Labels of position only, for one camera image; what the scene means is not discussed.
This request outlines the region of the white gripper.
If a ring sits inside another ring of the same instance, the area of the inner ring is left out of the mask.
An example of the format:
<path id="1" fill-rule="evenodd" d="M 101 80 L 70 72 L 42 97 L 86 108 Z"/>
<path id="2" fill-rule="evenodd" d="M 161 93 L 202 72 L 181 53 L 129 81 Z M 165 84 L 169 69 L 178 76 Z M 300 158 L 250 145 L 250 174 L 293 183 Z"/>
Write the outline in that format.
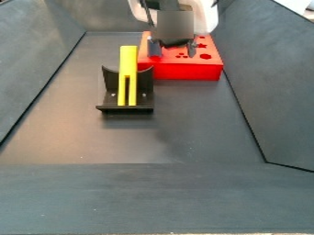
<path id="1" fill-rule="evenodd" d="M 134 17 L 150 26 L 150 42 L 159 46 L 154 38 L 154 29 L 158 24 L 158 11 L 191 11 L 194 16 L 194 33 L 210 34 L 218 25 L 218 2 L 220 0 L 127 0 Z M 197 54 L 198 43 L 195 39 L 187 42 L 187 56 Z"/>

